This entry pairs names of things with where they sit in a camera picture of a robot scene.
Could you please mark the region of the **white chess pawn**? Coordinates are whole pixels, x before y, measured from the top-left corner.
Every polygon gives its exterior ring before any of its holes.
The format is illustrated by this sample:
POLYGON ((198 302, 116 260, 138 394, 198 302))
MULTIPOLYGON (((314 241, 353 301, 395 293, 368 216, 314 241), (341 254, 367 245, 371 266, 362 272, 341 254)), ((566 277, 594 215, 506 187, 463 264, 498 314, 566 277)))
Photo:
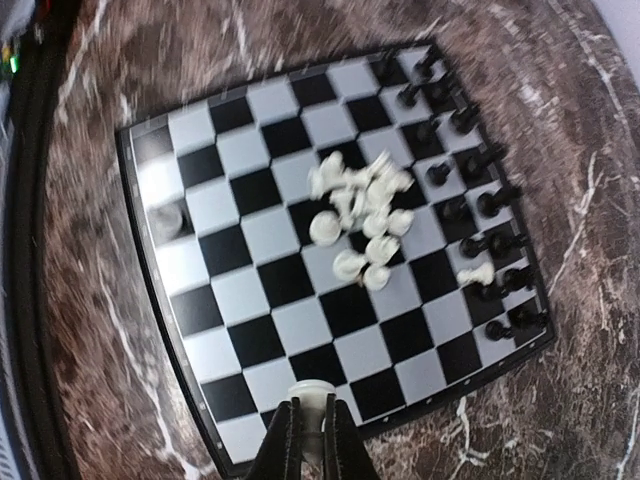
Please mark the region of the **white chess pawn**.
POLYGON ((178 238, 187 229, 187 221, 179 202, 159 206, 149 211, 149 224, 156 243, 178 238))

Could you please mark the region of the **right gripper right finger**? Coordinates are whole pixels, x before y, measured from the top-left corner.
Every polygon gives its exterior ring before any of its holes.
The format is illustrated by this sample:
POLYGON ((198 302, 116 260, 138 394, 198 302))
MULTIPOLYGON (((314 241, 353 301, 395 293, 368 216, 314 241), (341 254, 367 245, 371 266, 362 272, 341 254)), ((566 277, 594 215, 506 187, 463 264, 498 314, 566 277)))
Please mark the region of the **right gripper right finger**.
POLYGON ((323 449, 324 479, 380 480, 347 403, 335 394, 327 396, 323 449))

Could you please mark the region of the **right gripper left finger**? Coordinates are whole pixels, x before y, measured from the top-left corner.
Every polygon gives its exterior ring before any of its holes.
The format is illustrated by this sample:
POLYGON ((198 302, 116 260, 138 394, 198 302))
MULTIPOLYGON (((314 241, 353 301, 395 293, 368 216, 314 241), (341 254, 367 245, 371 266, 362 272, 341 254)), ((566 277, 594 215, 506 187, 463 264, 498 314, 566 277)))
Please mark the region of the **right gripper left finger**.
POLYGON ((282 401, 245 480, 300 480, 303 414, 300 400, 282 401))

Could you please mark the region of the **white chess king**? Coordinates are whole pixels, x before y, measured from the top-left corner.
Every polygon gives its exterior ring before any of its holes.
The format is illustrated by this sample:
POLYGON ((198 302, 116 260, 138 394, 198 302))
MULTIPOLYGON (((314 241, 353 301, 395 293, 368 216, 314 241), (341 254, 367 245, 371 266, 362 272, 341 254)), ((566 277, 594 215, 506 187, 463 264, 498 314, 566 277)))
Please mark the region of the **white chess king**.
POLYGON ((323 456, 322 425, 326 416, 327 397, 335 387, 326 381, 307 379, 288 389, 288 399, 298 398, 302 421, 302 454, 307 463, 319 464, 323 456))

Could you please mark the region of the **black grey chessboard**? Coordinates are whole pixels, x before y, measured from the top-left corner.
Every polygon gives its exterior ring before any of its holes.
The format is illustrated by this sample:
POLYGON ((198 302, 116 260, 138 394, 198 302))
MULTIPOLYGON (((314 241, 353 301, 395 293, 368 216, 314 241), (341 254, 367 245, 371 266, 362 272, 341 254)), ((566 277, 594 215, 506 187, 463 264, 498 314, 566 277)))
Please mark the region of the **black grey chessboard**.
POLYGON ((219 474, 244 476, 296 382, 331 383, 365 437, 418 418, 554 340, 548 296, 503 145, 431 39, 352 50, 121 129, 127 207, 147 288, 219 474), (370 291, 337 279, 308 229, 329 200, 309 170, 333 151, 384 150, 414 185, 414 222, 370 291), (179 202, 187 229, 156 243, 149 211, 179 202), (456 274, 493 264, 488 286, 456 274))

